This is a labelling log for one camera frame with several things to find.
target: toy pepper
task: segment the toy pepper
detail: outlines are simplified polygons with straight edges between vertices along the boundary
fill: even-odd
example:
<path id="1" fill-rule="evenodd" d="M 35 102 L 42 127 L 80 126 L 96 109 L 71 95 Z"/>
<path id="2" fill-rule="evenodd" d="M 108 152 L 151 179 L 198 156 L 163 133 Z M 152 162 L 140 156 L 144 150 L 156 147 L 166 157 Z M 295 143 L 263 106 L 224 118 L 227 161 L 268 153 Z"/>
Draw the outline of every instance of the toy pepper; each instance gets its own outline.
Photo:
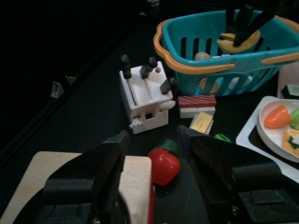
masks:
<path id="1" fill-rule="evenodd" d="M 166 186 L 182 169 L 182 162 L 176 156 L 178 146 L 175 141 L 166 140 L 148 154 L 152 160 L 152 180 Z"/>
<path id="2" fill-rule="evenodd" d="M 287 129 L 283 139 L 283 148 L 299 156 L 299 131 L 296 129 Z"/>

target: green vegetable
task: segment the green vegetable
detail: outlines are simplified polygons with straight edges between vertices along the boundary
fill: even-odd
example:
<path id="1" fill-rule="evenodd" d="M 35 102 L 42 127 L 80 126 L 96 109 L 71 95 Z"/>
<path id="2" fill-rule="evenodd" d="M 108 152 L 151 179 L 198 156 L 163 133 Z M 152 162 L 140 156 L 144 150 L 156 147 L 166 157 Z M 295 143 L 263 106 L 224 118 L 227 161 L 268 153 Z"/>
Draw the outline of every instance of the green vegetable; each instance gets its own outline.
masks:
<path id="1" fill-rule="evenodd" d="M 299 108 L 291 113 L 291 128 L 299 130 Z"/>

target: black knife handle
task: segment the black knife handle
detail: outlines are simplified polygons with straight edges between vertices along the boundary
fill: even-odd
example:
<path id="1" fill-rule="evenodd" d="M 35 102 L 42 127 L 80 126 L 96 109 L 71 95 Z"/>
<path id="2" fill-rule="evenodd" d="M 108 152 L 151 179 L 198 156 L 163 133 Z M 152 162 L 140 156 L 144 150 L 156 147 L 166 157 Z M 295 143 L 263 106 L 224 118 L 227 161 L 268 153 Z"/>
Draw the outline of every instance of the black knife handle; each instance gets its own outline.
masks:
<path id="1" fill-rule="evenodd" d="M 126 54 L 120 57 L 120 63 L 122 63 L 122 71 L 123 71 L 124 78 L 128 80 L 131 79 L 132 74 L 131 74 L 131 62 Z"/>

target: white plate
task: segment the white plate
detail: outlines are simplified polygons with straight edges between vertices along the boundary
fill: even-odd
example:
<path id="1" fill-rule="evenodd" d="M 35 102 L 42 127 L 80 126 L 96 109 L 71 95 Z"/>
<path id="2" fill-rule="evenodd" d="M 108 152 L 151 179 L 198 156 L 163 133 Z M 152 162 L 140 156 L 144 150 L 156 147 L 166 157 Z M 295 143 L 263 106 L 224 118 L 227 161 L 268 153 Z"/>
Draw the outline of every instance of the white plate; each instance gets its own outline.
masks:
<path id="1" fill-rule="evenodd" d="M 298 100 L 276 100 L 271 101 L 259 111 L 258 121 L 256 121 L 256 131 L 266 144 L 266 146 L 272 150 L 272 152 L 279 155 L 282 158 L 288 159 L 292 162 L 299 163 L 299 157 L 282 148 L 283 142 L 283 133 L 287 129 L 291 129 L 290 126 L 286 126 L 279 129 L 270 129 L 264 126 L 264 120 L 268 113 L 280 105 L 287 107 L 288 112 L 291 113 L 295 109 L 299 109 Z"/>

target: red bell pepper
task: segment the red bell pepper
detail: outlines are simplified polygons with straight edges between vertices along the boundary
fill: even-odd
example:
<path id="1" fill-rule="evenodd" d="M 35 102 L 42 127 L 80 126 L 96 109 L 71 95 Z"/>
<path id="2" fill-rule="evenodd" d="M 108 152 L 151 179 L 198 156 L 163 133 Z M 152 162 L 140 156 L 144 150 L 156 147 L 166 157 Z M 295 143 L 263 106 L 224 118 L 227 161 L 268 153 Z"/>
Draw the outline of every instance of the red bell pepper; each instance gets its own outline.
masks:
<path id="1" fill-rule="evenodd" d="M 166 140 L 148 154 L 152 160 L 152 180 L 160 186 L 170 183 L 182 169 L 180 159 L 175 155 L 176 149 L 175 141 Z"/>

